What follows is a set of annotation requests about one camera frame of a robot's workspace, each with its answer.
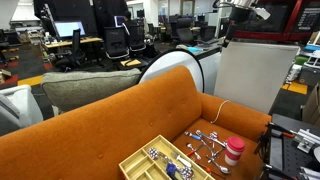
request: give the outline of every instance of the yellow tray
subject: yellow tray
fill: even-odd
[[[150,148],[156,148],[158,151],[168,156],[179,167],[183,167],[183,164],[171,155],[172,152],[175,152],[182,158],[188,160],[192,164],[192,170],[194,173],[193,179],[214,180],[212,176],[205,172],[196,163],[191,161],[185,154],[161,135],[150,141],[119,164],[119,167],[127,180],[170,180],[170,177],[166,173],[166,164],[161,160],[154,161],[148,155],[148,150]],[[175,177],[182,180],[178,172],[175,173]]]

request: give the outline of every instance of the red cup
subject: red cup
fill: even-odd
[[[244,148],[245,145],[241,138],[229,137],[227,139],[226,155],[224,158],[226,163],[230,166],[235,166],[238,163]]]

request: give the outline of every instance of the orange couch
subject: orange couch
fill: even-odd
[[[216,131],[220,140],[241,137],[246,150],[237,166],[227,166],[232,171],[227,178],[252,179],[262,164],[253,154],[256,140],[271,117],[228,102],[216,123],[210,124],[223,101],[198,93],[189,71],[177,67],[109,98],[0,137],[0,179],[123,179],[118,164],[157,135],[189,152],[186,142],[199,142],[183,132],[196,129]],[[204,155],[202,164],[207,161]],[[224,152],[217,161],[226,165]]]

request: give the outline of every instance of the pink cup lid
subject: pink cup lid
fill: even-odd
[[[228,146],[236,151],[236,152],[243,152],[244,151],[244,142],[241,138],[239,137],[229,137],[227,140]]]

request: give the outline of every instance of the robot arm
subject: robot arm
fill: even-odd
[[[213,3],[213,8],[232,7],[229,17],[230,25],[226,38],[223,42],[223,47],[228,46],[237,30],[237,24],[246,21],[249,18],[251,11],[254,11],[264,20],[267,20],[270,17],[270,13],[268,13],[264,8],[258,8],[256,6],[257,2],[258,0],[216,0]]]

